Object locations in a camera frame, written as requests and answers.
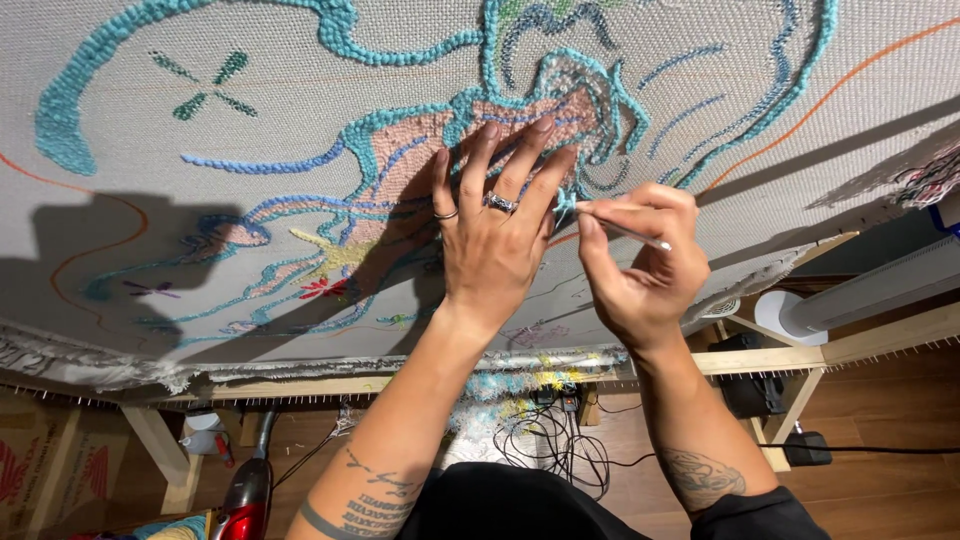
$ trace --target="red flower shape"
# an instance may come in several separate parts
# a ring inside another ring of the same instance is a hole
[[[318,282],[312,282],[309,285],[302,286],[301,289],[309,290],[310,292],[300,296],[301,300],[306,300],[308,298],[313,298],[315,296],[343,296],[347,292],[347,278],[343,278],[333,285],[327,286],[330,281],[327,278],[321,278]]]

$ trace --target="red vacuum cleaner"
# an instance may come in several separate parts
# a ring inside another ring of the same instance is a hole
[[[270,429],[276,420],[276,405],[263,418],[253,457],[237,469],[227,489],[224,507],[209,540],[263,540],[267,533],[270,493],[274,472],[267,460]]]

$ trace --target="green cross shape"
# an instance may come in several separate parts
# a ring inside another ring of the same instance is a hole
[[[195,84],[200,83],[200,79],[194,77],[185,67],[167,55],[158,51],[152,51],[150,53],[150,58],[154,60],[156,65],[166,69],[174,75],[183,77],[184,79],[187,79]],[[220,71],[218,71],[217,75],[213,78],[213,84],[216,86],[221,86],[235,73],[240,72],[240,70],[247,65],[247,60],[247,53],[242,51],[233,51],[228,54],[227,58],[224,60],[224,63],[220,66]],[[212,93],[214,96],[220,98],[224,103],[229,105],[231,109],[238,112],[243,112],[250,118],[256,118],[256,109],[247,105],[246,103],[231,98],[220,89],[214,90]],[[192,98],[178,105],[176,108],[174,108],[174,117],[178,120],[189,120],[193,118],[197,111],[200,110],[201,105],[204,104],[204,101],[206,101],[206,95],[207,92],[197,92]]]

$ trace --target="forearm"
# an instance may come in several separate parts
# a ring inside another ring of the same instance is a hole
[[[679,328],[669,345],[634,358],[660,467],[691,516],[724,495],[777,487],[760,449],[697,368]]]
[[[450,409],[489,338],[441,306],[414,352],[310,490],[291,539],[392,538],[420,494]]]

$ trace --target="patterned silver ring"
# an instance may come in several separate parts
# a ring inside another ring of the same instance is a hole
[[[451,217],[457,215],[458,213],[460,213],[460,209],[455,209],[447,215],[439,215],[438,213],[434,212],[433,216],[439,220],[443,220],[443,219],[450,219]]]
[[[507,213],[514,213],[516,211],[516,207],[520,206],[520,203],[508,201],[496,193],[493,193],[493,190],[491,189],[487,192],[487,206],[492,209],[505,211]]]

